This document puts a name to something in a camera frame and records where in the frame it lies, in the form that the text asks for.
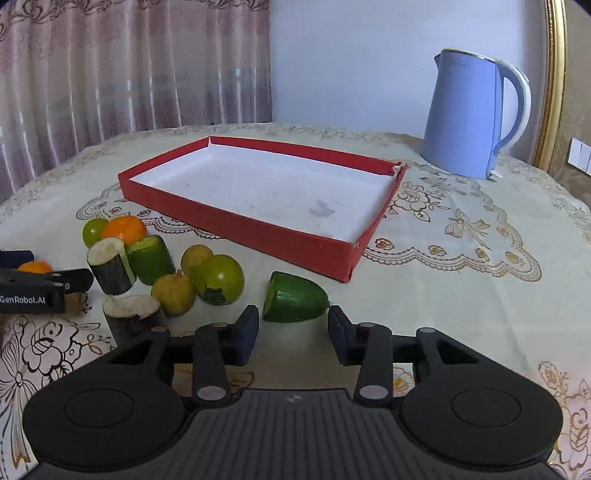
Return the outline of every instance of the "pink curtain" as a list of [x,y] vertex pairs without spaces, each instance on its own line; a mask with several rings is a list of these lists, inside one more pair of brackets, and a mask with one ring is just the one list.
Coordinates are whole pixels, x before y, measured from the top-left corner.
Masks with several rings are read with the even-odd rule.
[[88,145],[271,121],[269,0],[11,0],[0,10],[0,203]]

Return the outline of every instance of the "stain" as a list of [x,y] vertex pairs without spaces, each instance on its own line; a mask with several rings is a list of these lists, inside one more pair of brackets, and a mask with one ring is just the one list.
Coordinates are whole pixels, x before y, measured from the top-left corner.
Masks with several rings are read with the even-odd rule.
[[316,202],[316,208],[311,208],[310,213],[316,217],[326,218],[331,216],[335,211],[331,210],[327,204],[322,200]]

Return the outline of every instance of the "cucumber piece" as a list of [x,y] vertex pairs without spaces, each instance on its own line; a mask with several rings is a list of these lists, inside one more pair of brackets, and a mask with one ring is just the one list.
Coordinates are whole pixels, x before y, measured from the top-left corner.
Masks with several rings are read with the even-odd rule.
[[126,249],[131,269],[145,285],[152,286],[160,277],[175,272],[168,248],[159,235],[148,235]]
[[267,288],[262,317],[267,322],[301,322],[315,319],[329,307],[329,297],[307,278],[273,272]]

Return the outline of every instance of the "kettle lid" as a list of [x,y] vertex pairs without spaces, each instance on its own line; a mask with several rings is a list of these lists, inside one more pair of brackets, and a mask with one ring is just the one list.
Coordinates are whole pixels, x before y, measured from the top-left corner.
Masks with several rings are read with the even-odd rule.
[[472,57],[476,57],[477,59],[491,61],[492,63],[498,63],[498,60],[494,60],[490,57],[486,57],[484,55],[480,55],[479,53],[474,53],[472,51],[460,50],[459,48],[444,48],[441,52],[444,52],[444,51],[450,51],[453,53],[463,53],[464,55],[470,55]]

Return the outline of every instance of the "wall socket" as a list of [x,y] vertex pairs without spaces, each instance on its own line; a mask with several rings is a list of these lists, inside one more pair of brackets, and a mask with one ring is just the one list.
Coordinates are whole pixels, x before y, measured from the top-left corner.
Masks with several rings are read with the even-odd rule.
[[573,137],[570,141],[569,164],[591,176],[591,147]]

